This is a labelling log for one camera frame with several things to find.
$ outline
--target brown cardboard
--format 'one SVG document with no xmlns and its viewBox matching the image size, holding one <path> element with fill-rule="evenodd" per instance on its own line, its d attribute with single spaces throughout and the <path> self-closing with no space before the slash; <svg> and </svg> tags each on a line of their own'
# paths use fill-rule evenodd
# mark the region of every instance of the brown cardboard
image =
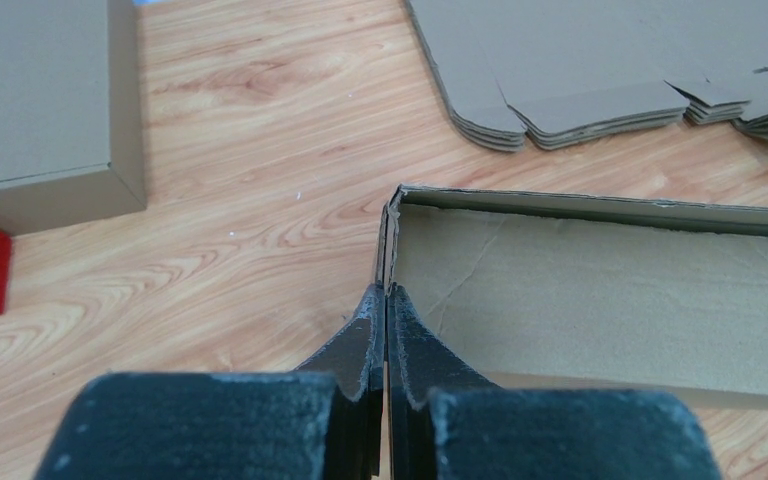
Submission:
<svg viewBox="0 0 768 480">
<path fill-rule="evenodd" d="M 142 210 L 130 0 L 0 0 L 0 228 L 16 235 Z"/>
<path fill-rule="evenodd" d="M 685 112 L 699 124 L 768 116 L 768 2 L 407 3 L 462 132 L 460 105 L 495 112 L 494 122 L 472 122 L 493 132 L 507 118 L 501 102 L 546 149 Z"/>
<path fill-rule="evenodd" d="M 379 279 L 503 385 L 768 409 L 768 209 L 401 187 L 382 225 Z"/>
</svg>

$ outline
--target closed cardboard box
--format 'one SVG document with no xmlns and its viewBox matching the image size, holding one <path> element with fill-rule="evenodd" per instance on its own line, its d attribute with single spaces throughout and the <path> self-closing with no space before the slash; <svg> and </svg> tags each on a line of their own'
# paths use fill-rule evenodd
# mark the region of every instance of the closed cardboard box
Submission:
<svg viewBox="0 0 768 480">
<path fill-rule="evenodd" d="M 0 228 L 142 210 L 136 12 L 130 0 L 0 0 Z"/>
<path fill-rule="evenodd" d="M 401 187 L 378 271 L 503 386 L 768 409 L 768 209 Z"/>
</svg>

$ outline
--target table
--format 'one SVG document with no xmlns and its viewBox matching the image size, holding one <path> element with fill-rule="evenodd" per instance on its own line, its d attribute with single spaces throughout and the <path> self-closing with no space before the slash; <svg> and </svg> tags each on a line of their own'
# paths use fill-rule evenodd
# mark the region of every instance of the table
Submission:
<svg viewBox="0 0 768 480">
<path fill-rule="evenodd" d="M 360 298 L 401 182 L 768 206 L 768 144 L 728 125 L 470 144 L 398 0 L 141 9 L 149 208 L 17 240 L 0 479 L 32 475 L 96 375 L 294 367 Z M 768 478 L 768 412 L 699 414 L 729 477 Z"/>
</svg>

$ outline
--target black robotic claw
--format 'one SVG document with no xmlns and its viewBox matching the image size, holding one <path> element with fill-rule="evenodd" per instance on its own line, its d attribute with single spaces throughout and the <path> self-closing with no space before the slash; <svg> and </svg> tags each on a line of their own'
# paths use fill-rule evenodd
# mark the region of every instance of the black robotic claw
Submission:
<svg viewBox="0 0 768 480">
<path fill-rule="evenodd" d="M 388 363 L 393 478 L 720 478 L 695 417 L 630 390 L 505 390 L 370 286 L 284 374 L 119 373 L 69 408 L 38 479 L 368 479 Z"/>
</svg>

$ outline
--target wood grain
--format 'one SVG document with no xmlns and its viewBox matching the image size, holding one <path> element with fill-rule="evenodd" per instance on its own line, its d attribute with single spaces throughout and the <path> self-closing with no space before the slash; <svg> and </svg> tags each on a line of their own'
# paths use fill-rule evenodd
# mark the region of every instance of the wood grain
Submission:
<svg viewBox="0 0 768 480">
<path fill-rule="evenodd" d="M 401 182 L 768 206 L 768 144 L 727 125 L 554 153 L 468 143 L 397 0 L 176 0 L 141 17 L 150 206 L 18 239 L 0 479 L 32 475 L 95 375 L 295 366 L 360 298 Z M 701 415 L 729 477 L 768 478 L 768 412 Z"/>
</svg>

